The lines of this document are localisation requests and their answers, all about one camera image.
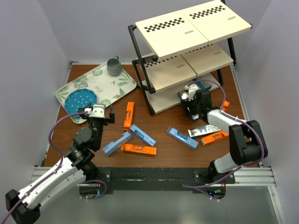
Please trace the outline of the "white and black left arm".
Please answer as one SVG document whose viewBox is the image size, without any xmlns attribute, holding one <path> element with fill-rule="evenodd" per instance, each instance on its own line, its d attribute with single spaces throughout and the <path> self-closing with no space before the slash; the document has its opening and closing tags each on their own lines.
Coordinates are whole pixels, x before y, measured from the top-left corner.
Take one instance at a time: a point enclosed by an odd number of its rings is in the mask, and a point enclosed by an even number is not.
<svg viewBox="0 0 299 224">
<path fill-rule="evenodd" d="M 53 201 L 70 188 L 81 183 L 92 183 L 97 167 L 92 163 L 94 152 L 101 146 L 103 127 L 115 122 L 115 112 L 105 116 L 104 104 L 87 105 L 78 109 L 78 115 L 88 126 L 78 130 L 73 145 L 60 155 L 60 160 L 46 173 L 21 190 L 6 193 L 8 215 L 18 224 L 33 224 Z"/>
</svg>

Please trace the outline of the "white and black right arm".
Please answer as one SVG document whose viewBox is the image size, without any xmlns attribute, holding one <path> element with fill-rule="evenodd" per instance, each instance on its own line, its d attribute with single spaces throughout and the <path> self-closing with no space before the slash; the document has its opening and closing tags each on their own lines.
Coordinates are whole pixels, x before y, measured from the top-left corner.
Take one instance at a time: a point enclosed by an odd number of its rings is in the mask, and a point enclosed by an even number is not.
<svg viewBox="0 0 299 224">
<path fill-rule="evenodd" d="M 208 90 L 184 90 L 178 93 L 184 112 L 193 120 L 201 119 L 209 125 L 216 126 L 228 134 L 229 153 L 210 162 L 204 179 L 219 183 L 225 174 L 242 165 L 260 162 L 268 156 L 268 149 L 260 124 L 245 121 L 212 106 L 211 94 Z"/>
</svg>

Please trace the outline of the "silver toothpaste box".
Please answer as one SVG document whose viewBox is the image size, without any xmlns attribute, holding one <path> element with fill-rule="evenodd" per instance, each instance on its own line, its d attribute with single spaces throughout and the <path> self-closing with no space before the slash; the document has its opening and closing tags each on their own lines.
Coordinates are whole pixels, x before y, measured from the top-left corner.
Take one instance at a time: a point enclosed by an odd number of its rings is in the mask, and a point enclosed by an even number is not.
<svg viewBox="0 0 299 224">
<path fill-rule="evenodd" d="M 202 81 L 198 79 L 193 79 L 193 82 L 201 89 L 201 90 L 210 90 L 212 85 L 208 81 Z"/>
<path fill-rule="evenodd" d="M 187 130 L 187 132 L 191 138 L 203 136 L 203 135 L 209 135 L 212 133 L 216 133 L 218 131 L 221 131 L 221 129 L 214 125 L 205 125 L 205 126 L 200 126 L 197 128 Z"/>
<path fill-rule="evenodd" d="M 180 100 L 180 103 L 183 107 L 185 115 L 189 117 L 191 120 L 199 119 L 199 115 L 196 111 L 196 104 L 194 99 L 190 100 L 188 94 L 185 90 L 181 90 L 177 93 L 177 96 Z"/>
</svg>

